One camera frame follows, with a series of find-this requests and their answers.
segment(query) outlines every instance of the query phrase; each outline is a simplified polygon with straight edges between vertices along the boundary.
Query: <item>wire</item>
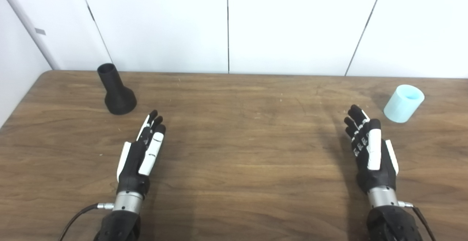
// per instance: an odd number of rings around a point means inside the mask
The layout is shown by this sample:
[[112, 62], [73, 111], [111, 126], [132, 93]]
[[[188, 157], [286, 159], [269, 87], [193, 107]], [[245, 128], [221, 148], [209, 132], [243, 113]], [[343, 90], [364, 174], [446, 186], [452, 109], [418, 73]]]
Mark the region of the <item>wire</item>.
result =
[[86, 212], [89, 212], [93, 209], [97, 209], [97, 205], [98, 203], [96, 204], [92, 204], [90, 206], [87, 206], [85, 208], [83, 208], [81, 211], [79, 211], [77, 214], [75, 214], [75, 216], [72, 217], [72, 219], [70, 220], [70, 222], [68, 222], [68, 224], [65, 226], [65, 228], [63, 229], [62, 231], [62, 234], [60, 235], [60, 237], [58, 238], [58, 241], [62, 241], [63, 238], [65, 237], [65, 234], [67, 233], [68, 231], [68, 228], [70, 228], [70, 226], [73, 224], [73, 222], [78, 218], [80, 217], [80, 215], [86, 213]]
[[428, 232], [428, 234], [431, 237], [432, 241], [436, 241], [436, 237], [434, 236], [433, 232], [431, 231], [431, 228], [429, 228], [429, 224], [427, 223], [426, 219], [424, 218], [423, 213], [421, 213], [419, 208], [417, 208], [416, 206], [413, 206], [413, 211], [418, 216], [418, 218], [421, 220], [421, 222], [423, 223], [423, 225], [426, 228], [426, 231]]

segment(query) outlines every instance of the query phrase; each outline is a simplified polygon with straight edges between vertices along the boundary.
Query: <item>black 3d printed object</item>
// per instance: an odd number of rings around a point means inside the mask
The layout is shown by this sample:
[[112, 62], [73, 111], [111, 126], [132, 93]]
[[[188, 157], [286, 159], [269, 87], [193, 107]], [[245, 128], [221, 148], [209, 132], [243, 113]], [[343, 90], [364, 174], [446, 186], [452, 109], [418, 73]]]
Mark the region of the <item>black 3d printed object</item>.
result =
[[114, 64], [105, 63], [99, 66], [97, 73], [107, 91], [104, 102], [110, 113], [127, 114], [137, 106], [135, 94], [130, 88], [124, 86]]

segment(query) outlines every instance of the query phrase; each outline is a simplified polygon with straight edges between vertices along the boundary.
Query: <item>wooden table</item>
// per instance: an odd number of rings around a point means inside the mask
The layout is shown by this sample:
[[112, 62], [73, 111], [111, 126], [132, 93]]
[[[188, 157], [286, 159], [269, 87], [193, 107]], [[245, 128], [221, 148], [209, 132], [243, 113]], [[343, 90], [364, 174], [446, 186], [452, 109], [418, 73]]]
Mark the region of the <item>wooden table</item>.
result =
[[[140, 240], [367, 240], [368, 200], [343, 123], [353, 103], [393, 142], [399, 199], [421, 208], [439, 241], [466, 240], [468, 80], [121, 76], [138, 100], [127, 115], [107, 111], [95, 72], [49, 71], [5, 123], [2, 240], [53, 241], [84, 206], [112, 202], [122, 145], [154, 108], [167, 133]], [[426, 94], [405, 124], [382, 113], [399, 84]], [[92, 240], [106, 213], [80, 217], [65, 240]]]

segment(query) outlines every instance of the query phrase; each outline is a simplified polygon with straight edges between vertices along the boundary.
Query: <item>light blue cup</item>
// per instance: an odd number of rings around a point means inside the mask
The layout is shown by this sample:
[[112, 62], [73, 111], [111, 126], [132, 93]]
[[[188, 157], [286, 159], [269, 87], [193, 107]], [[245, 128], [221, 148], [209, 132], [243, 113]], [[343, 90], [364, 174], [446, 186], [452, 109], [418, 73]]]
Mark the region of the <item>light blue cup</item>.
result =
[[424, 94], [417, 87], [398, 86], [383, 109], [385, 116], [396, 123], [405, 123], [423, 102]]

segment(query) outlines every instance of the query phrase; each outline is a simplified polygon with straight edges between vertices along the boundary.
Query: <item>white wall panel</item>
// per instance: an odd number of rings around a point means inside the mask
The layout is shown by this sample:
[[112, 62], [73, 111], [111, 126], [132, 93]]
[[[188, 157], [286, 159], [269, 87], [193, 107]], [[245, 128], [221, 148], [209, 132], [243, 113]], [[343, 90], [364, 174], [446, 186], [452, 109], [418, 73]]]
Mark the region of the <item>white wall panel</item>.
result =
[[87, 0], [121, 71], [227, 72], [227, 0]]
[[49, 64], [7, 0], [0, 0], [0, 127]]
[[12, 0], [58, 69], [96, 70], [110, 61], [85, 0]]
[[233, 73], [344, 75], [375, 0], [229, 0]]
[[349, 76], [468, 78], [468, 0], [378, 0]]

